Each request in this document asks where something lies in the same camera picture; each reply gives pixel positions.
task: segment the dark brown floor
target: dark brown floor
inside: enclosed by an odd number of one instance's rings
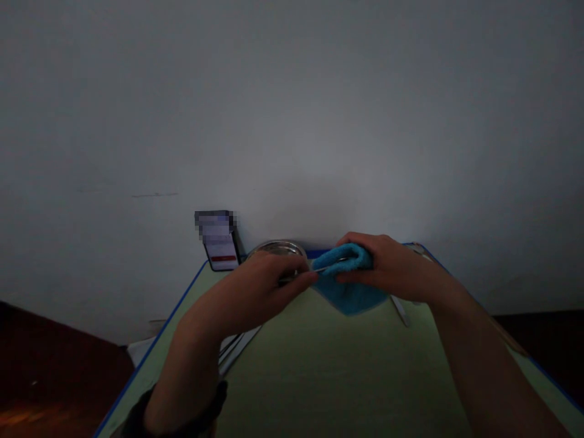
[[[498,316],[584,405],[584,311]],[[108,342],[0,303],[0,438],[91,437],[133,372]]]
[[[0,305],[0,438],[91,437],[134,367],[114,344]]]
[[[584,310],[495,319],[580,407],[584,406]]]

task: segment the hand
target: hand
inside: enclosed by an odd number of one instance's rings
[[[278,279],[302,274],[284,287]],[[199,330],[221,341],[269,321],[318,279],[299,255],[254,254],[197,300],[186,315]]]
[[[445,288],[461,287],[436,263],[416,254],[387,235],[347,233],[337,246],[356,243],[374,258],[373,269],[338,274],[339,283],[362,283],[409,301],[436,304],[447,294]]]

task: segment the person's left hand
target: person's left hand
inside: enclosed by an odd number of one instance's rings
[[[296,279],[279,288],[294,271]],[[254,254],[200,297],[185,315],[198,330],[217,341],[262,325],[278,315],[318,279],[299,255]]]

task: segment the metal spoon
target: metal spoon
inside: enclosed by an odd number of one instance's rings
[[[350,258],[351,258],[351,257],[341,257],[340,259],[338,259],[338,260],[337,260],[335,263],[333,263],[332,265],[334,265],[334,264],[336,264],[336,263],[338,263],[338,262],[344,262],[345,260],[348,260],[348,259],[350,259]],[[329,268],[330,268],[332,265],[325,266],[324,268],[318,268],[318,269],[314,269],[312,272],[320,273],[320,272],[326,271],[326,270],[327,270],[327,269],[329,269]],[[281,286],[284,286],[285,284],[288,284],[288,283],[290,283],[292,280],[294,280],[294,279],[295,279],[297,276],[299,276],[300,274],[302,274],[302,273],[297,273],[297,274],[294,274],[293,276],[290,276],[290,277],[285,277],[285,278],[283,278],[283,279],[279,279],[279,280],[278,280],[278,286],[280,286],[280,287],[281,287]]]

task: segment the blue cloth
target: blue cloth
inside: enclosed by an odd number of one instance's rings
[[[341,257],[350,257],[343,262],[336,261]],[[372,269],[373,257],[366,249],[355,243],[346,243],[325,252],[312,263],[313,269],[330,266],[318,276],[314,287],[333,306],[347,316],[357,315],[384,302],[388,295],[372,286],[360,283],[337,283],[335,276],[341,272],[355,269]]]

